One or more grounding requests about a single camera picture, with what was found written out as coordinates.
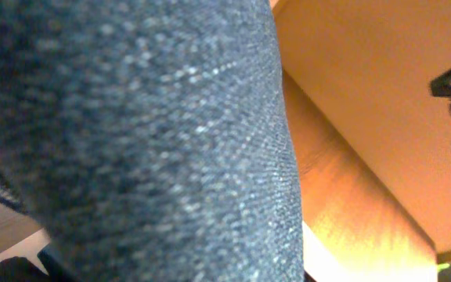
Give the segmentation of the blue jeans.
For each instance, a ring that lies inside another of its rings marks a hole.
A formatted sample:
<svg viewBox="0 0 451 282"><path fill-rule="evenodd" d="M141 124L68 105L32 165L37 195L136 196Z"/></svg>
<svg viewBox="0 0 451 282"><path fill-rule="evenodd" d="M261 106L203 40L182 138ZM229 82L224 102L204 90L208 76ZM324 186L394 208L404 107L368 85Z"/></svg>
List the blue jeans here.
<svg viewBox="0 0 451 282"><path fill-rule="evenodd" d="M82 281L301 281L267 1L0 1L0 169Z"/></svg>

